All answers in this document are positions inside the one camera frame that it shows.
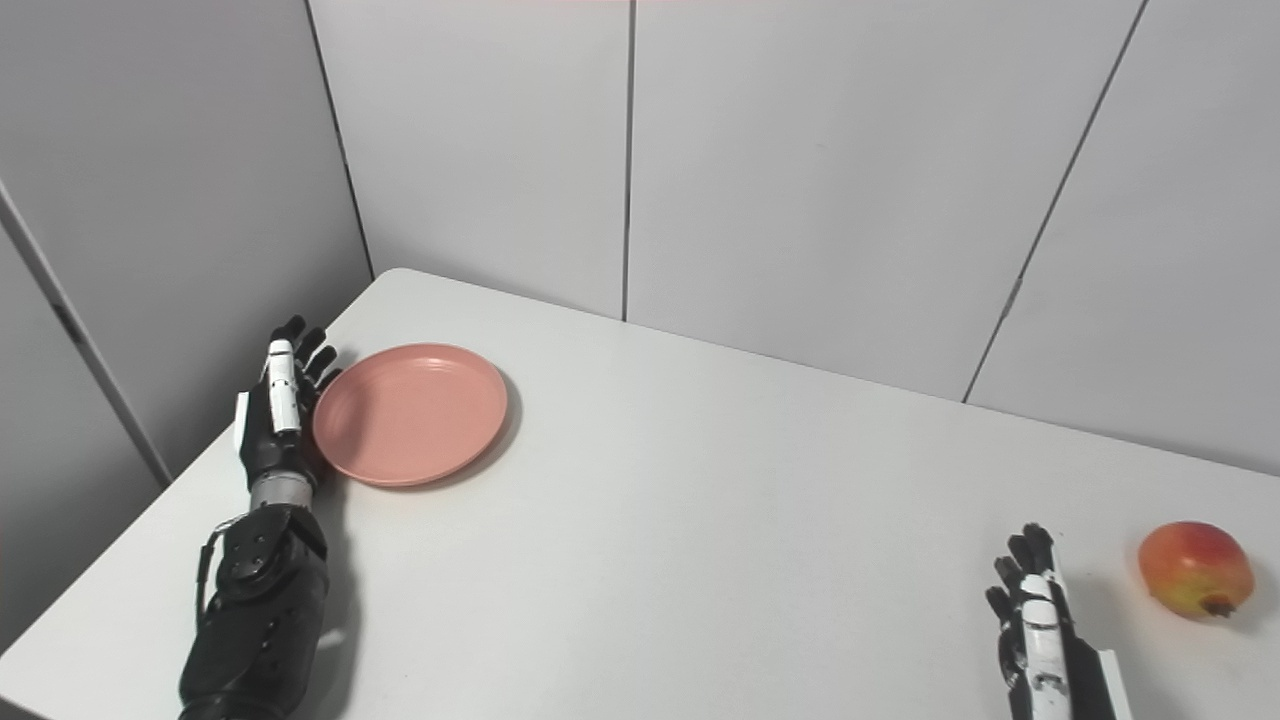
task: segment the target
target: robotic hand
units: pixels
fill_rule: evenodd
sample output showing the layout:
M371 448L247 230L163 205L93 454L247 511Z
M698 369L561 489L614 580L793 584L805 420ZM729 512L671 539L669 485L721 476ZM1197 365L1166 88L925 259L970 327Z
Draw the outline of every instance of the robotic hand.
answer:
M339 370L321 379L337 351L315 352L324 331L302 337L305 328L294 315L271 333L261 378L237 398L233 434L250 510L215 528L201 550L179 720L283 720L306 692L329 591L328 546L311 514L329 468L311 437L311 411ZM219 537L223 559L206 605Z
M1115 652L1075 634L1053 538L1028 524L996 560L1005 587L987 591L1000 618L1000 669L1014 720L1133 720Z

